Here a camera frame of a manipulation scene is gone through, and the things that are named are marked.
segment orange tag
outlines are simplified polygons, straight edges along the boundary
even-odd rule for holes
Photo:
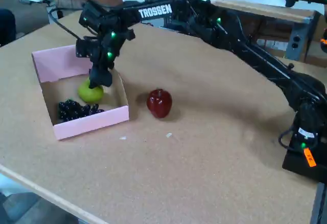
[[[316,164],[316,162],[315,162],[315,160],[314,160],[314,158],[313,158],[313,156],[311,154],[310,149],[305,148],[304,151],[305,151],[305,156],[307,158],[307,161],[309,163],[309,166],[310,167],[315,167],[317,164]]]

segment pink box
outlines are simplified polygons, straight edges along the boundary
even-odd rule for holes
[[[82,105],[85,104],[78,97],[77,89],[87,78],[92,63],[88,58],[75,56],[75,45],[33,52],[32,57],[58,140],[129,120],[123,82],[114,69],[111,72],[113,84],[109,88],[103,87],[105,94],[99,102],[99,109],[104,109],[105,112],[60,123],[57,115],[60,101],[73,99]]]

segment white label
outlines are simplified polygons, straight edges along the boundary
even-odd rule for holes
[[[298,129],[298,132],[305,137],[315,138],[315,135],[313,133],[307,132],[301,128]]]
[[[142,18],[148,18],[148,17],[153,17],[153,16],[158,16],[158,15],[165,15],[172,13],[172,7],[170,4],[164,4],[161,6],[156,6],[152,8],[144,8],[144,9],[139,9],[138,12],[140,13]]]

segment person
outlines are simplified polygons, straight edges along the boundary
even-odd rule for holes
[[[16,22],[14,14],[0,8],[0,46],[16,40]]]

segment green apple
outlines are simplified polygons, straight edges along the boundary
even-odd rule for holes
[[[87,104],[98,103],[103,97],[103,87],[89,88],[90,79],[87,78],[78,88],[79,97]]]

